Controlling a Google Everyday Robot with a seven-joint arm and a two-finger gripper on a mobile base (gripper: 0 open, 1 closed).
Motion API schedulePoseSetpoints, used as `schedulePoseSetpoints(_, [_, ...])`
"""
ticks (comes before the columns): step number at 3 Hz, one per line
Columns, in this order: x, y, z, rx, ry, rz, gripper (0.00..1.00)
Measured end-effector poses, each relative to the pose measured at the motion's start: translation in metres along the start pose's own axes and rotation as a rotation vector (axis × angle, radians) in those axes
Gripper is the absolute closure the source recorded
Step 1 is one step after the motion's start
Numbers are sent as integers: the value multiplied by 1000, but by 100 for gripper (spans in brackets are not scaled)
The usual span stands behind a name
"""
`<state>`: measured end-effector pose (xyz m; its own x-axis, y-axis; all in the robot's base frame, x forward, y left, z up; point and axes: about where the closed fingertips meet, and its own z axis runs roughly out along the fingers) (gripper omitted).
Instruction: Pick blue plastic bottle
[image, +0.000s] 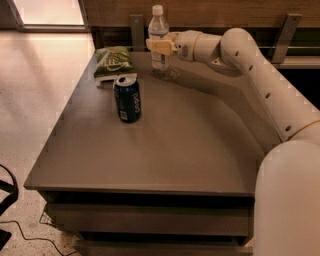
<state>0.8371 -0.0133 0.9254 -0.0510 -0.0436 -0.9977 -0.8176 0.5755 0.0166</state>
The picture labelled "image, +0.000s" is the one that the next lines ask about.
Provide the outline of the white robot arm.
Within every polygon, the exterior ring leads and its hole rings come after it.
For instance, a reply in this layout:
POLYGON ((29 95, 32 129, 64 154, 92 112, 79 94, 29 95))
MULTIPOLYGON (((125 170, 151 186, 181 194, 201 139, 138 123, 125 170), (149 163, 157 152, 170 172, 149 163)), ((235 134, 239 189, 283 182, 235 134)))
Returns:
POLYGON ((221 36, 171 32, 147 48, 241 72, 267 110, 281 143, 263 159, 254 204, 254 256, 320 256, 320 111, 262 55, 245 30, 221 36))

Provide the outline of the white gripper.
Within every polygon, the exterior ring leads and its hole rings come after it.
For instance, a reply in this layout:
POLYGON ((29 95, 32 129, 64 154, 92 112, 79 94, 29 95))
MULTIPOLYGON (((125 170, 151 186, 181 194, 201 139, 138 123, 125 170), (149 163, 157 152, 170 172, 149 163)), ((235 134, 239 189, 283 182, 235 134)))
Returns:
POLYGON ((198 37, 198 31, 188 30, 184 32, 171 32, 170 39, 147 39, 146 46, 151 52, 165 56, 176 54, 181 60, 194 62, 194 48, 198 37))

